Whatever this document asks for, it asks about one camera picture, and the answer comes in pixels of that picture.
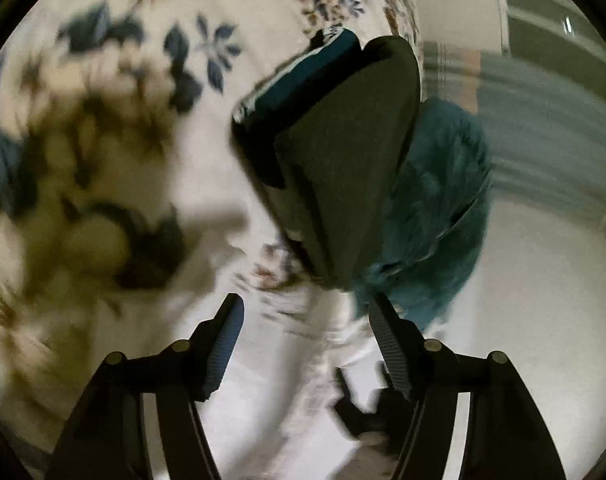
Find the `white knit sweater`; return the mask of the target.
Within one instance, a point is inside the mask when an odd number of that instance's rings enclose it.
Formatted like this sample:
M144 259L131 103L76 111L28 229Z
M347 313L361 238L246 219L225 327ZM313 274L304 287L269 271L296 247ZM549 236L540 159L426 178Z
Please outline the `white knit sweater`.
M373 333L349 292L239 284L245 323L222 383L201 406L224 479L329 479L354 448L333 420L335 369L372 382Z

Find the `dark green plush blanket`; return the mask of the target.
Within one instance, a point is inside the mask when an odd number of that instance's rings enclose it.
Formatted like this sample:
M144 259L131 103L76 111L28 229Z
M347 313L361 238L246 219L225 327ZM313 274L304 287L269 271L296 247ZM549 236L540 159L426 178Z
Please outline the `dark green plush blanket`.
M353 283L358 315L378 292L422 330L445 315L481 254L491 169L484 132L470 113L435 98L421 104L385 204L381 250Z

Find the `floral bed sheet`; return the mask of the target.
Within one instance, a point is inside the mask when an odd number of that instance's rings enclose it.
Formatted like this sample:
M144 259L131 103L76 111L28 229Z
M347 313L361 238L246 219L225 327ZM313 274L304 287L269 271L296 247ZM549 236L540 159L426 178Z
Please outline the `floral bed sheet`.
M34 477L110 349L160 349L292 261L233 107L326 27L414 0L40 0L0 52L0 429Z

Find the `folded black garment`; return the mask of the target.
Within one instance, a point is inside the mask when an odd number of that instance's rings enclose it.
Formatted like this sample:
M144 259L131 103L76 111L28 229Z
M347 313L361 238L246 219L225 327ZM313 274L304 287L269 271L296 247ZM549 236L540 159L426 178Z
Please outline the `folded black garment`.
M324 287L350 288L379 252L419 101L408 41L361 44L332 27L233 111L245 170L295 258Z

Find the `right teal curtain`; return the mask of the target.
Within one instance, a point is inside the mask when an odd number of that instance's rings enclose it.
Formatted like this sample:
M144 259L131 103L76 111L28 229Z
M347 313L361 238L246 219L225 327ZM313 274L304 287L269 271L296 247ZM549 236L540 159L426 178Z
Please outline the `right teal curtain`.
M478 117L496 191L606 232L606 103L497 53L427 42L423 91Z

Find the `barred window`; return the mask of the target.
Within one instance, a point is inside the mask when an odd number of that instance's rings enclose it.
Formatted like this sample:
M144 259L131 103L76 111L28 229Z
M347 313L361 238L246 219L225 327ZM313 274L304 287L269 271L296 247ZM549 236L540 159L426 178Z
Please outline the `barred window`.
M606 42L572 0L498 0L504 53L606 102Z

